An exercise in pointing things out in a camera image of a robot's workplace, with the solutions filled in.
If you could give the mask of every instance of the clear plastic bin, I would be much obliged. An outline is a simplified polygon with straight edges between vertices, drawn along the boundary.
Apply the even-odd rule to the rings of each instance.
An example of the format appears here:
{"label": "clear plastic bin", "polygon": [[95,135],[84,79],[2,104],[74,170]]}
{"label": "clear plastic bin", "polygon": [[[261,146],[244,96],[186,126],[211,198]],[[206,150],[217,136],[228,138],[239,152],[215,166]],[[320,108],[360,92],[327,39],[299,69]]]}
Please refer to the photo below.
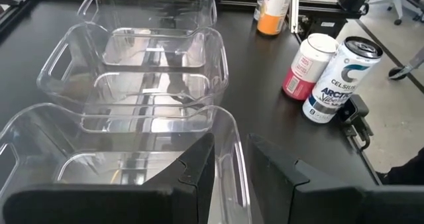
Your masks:
{"label": "clear plastic bin", "polygon": [[[211,133],[216,171],[209,223],[250,223],[246,170],[234,118],[215,106],[184,113],[186,108],[148,107],[144,114],[149,115],[89,116],[50,103],[29,107],[1,133],[0,204],[34,184],[140,185]],[[126,170],[137,178],[130,182]]]}
{"label": "clear plastic bin", "polygon": [[187,34],[213,26],[217,8],[215,0],[85,0],[78,16],[111,33],[153,28],[161,33]]}
{"label": "clear plastic bin", "polygon": [[89,114],[105,114],[114,105],[219,104],[229,74],[216,30],[145,32],[111,34],[93,23],[72,27],[41,70],[38,87],[78,113],[97,107]]}

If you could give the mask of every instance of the red and white can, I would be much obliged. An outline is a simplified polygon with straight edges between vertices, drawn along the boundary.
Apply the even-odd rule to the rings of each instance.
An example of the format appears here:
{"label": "red and white can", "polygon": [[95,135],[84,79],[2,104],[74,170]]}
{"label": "red and white can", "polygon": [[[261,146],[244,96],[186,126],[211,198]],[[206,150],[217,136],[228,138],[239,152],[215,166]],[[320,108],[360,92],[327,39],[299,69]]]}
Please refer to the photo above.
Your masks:
{"label": "red and white can", "polygon": [[339,43],[326,34],[311,34],[300,44],[283,82],[284,92],[305,101],[335,54]]}

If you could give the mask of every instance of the table surface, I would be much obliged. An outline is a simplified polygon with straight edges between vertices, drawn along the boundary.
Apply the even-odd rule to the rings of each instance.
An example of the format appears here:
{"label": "table surface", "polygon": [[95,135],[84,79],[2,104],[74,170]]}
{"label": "table surface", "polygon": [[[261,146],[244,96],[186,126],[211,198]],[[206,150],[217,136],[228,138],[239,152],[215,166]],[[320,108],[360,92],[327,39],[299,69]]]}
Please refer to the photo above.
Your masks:
{"label": "table surface", "polygon": [[[36,78],[58,41],[78,22],[79,4],[75,0],[38,1],[3,30],[0,127],[25,107],[50,102],[37,88]],[[230,73],[221,106],[234,115],[243,143],[248,133],[256,133],[341,180],[374,185],[366,165],[336,123],[308,121],[301,114],[301,103],[282,95],[282,80],[299,48],[294,35],[285,30],[276,38],[264,38],[256,33],[252,15],[240,12],[220,11],[216,29],[224,39]],[[250,192],[253,223],[261,223]]]}

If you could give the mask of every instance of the white can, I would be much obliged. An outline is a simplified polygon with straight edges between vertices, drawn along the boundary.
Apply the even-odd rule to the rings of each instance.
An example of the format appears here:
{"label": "white can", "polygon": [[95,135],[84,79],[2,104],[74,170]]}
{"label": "white can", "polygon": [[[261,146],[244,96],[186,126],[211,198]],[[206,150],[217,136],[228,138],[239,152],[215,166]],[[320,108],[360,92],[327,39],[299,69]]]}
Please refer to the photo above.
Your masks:
{"label": "white can", "polygon": [[258,20],[258,30],[266,35],[281,32],[292,0],[264,0]]}
{"label": "white can", "polygon": [[311,34],[301,44],[282,89],[291,98],[305,101],[335,54],[339,43],[326,34]]}
{"label": "white can", "polygon": [[368,39],[346,38],[303,104],[306,117],[316,123],[328,123],[382,55],[383,50]]}
{"label": "white can", "polygon": [[258,0],[256,2],[256,8],[254,8],[254,14],[253,14],[253,18],[256,21],[259,19],[260,8],[261,8],[263,2],[264,2],[264,0]]}

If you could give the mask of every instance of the black clamp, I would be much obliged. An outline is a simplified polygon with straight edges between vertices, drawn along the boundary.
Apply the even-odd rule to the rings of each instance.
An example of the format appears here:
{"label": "black clamp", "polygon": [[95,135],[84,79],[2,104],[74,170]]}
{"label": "black clamp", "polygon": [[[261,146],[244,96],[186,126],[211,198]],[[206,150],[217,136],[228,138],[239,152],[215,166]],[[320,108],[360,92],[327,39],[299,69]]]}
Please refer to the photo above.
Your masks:
{"label": "black clamp", "polygon": [[369,112],[370,110],[365,102],[357,94],[353,94],[343,107],[337,111],[345,135],[348,137],[355,137],[357,132],[360,139],[365,142],[365,145],[360,148],[360,151],[370,146],[370,137],[374,135],[370,125],[365,120],[365,116],[367,116]]}

